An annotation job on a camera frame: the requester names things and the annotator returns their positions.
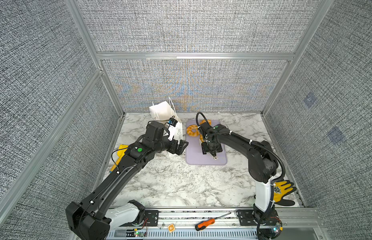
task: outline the orange screwdriver handle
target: orange screwdriver handle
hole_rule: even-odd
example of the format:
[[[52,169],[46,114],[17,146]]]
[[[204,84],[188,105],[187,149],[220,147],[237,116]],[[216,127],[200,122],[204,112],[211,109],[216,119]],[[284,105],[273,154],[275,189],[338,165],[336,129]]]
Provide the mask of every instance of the orange screwdriver handle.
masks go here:
[[[195,230],[197,230],[197,231],[203,230],[207,226],[209,226],[209,225],[211,225],[213,223],[215,223],[215,219],[214,218],[208,219],[207,221],[203,221],[202,223],[198,223],[197,225],[195,225]]]

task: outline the white marble surface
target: white marble surface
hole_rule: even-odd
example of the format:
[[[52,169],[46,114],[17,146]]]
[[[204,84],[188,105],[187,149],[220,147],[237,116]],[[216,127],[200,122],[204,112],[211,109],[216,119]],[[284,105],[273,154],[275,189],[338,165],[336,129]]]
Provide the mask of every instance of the white marble surface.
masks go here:
[[[180,113],[185,123],[195,118],[195,113]],[[249,139],[271,142],[260,114],[255,113],[207,113],[207,119],[215,119],[233,132]],[[149,113],[128,113],[122,125],[115,149],[120,144],[131,144],[144,134]],[[188,165],[184,154],[169,156],[159,153],[144,169],[136,174],[116,197],[112,206],[121,206],[135,199],[146,207],[236,207],[254,204],[255,180],[248,172],[246,157],[226,146],[225,166]],[[104,178],[109,174],[113,162],[110,160]],[[294,194],[285,199],[296,202]]]

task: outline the screwdriver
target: screwdriver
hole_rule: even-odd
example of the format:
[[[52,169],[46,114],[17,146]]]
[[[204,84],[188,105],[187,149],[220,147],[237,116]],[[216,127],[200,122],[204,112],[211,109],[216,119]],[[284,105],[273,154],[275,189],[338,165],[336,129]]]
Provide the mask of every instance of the screwdriver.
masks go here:
[[[203,221],[203,222],[201,222],[201,223],[198,223],[197,225],[195,225],[195,230],[197,230],[197,231],[203,230],[203,229],[205,229],[207,226],[209,226],[209,225],[215,223],[215,220],[220,219],[220,218],[222,218],[222,217],[225,217],[225,216],[227,216],[228,214],[222,215],[222,216],[217,217],[217,218],[208,219],[207,221]]]

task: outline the black and yellow work glove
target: black and yellow work glove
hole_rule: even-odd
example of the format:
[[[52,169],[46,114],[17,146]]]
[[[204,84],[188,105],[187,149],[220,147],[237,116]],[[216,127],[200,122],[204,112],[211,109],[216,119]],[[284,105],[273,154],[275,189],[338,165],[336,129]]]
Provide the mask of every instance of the black and yellow work glove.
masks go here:
[[[284,180],[281,182],[276,182],[274,186],[274,201],[275,204],[281,206],[293,206],[295,204],[292,200],[283,199],[284,196],[291,194],[296,191],[297,188],[293,187],[294,183],[289,180]]]

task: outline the bread ring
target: bread ring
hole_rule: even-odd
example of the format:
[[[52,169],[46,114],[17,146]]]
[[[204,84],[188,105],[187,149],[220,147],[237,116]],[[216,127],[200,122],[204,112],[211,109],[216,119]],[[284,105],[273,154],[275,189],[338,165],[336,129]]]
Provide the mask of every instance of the bread ring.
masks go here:
[[[201,122],[201,124],[204,123],[204,122],[206,122],[206,120],[203,119],[202,122]],[[211,120],[208,120],[208,123],[209,123],[210,126],[211,126]]]
[[[198,137],[199,132],[198,132],[198,126],[197,125],[190,125],[187,129],[186,132],[189,136],[191,137]]]

